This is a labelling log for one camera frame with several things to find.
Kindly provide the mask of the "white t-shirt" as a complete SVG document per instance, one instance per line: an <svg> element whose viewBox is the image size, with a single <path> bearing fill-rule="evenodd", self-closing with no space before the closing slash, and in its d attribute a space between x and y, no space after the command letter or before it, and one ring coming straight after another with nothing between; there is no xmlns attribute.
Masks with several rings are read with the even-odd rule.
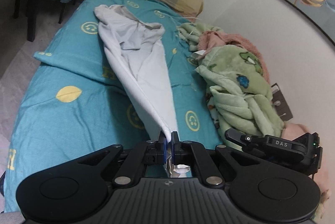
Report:
<svg viewBox="0 0 335 224"><path fill-rule="evenodd" d="M171 143L178 130L173 92L160 23L145 23L124 5L99 5L94 14L112 71L145 126L151 140Z"/></svg>

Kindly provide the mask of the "green fleece blanket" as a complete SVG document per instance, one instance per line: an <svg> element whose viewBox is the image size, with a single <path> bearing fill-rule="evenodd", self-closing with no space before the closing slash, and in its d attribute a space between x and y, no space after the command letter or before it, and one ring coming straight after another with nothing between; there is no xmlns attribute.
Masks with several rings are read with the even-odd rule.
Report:
<svg viewBox="0 0 335 224"><path fill-rule="evenodd" d="M271 85L263 75L257 57L235 45L213 47L207 54L197 50L199 38L206 31L224 32L202 23L183 23L179 37L193 58L196 72L206 81L206 104L218 133L234 128L257 135L281 136L285 124L272 106Z"/></svg>

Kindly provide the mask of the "teal patterned bed sheet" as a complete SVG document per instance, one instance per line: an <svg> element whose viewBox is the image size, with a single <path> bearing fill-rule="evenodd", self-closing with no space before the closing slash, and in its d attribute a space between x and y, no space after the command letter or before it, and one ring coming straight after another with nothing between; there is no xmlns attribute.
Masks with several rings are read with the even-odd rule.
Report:
<svg viewBox="0 0 335 224"><path fill-rule="evenodd" d="M130 149L149 138L106 59L94 15L99 5L123 5L145 23L159 23L181 140L212 149L221 142L205 102L206 82L178 34L186 19L157 0L84 0L55 34L28 85L14 123L5 174L6 213L30 174L114 143Z"/></svg>

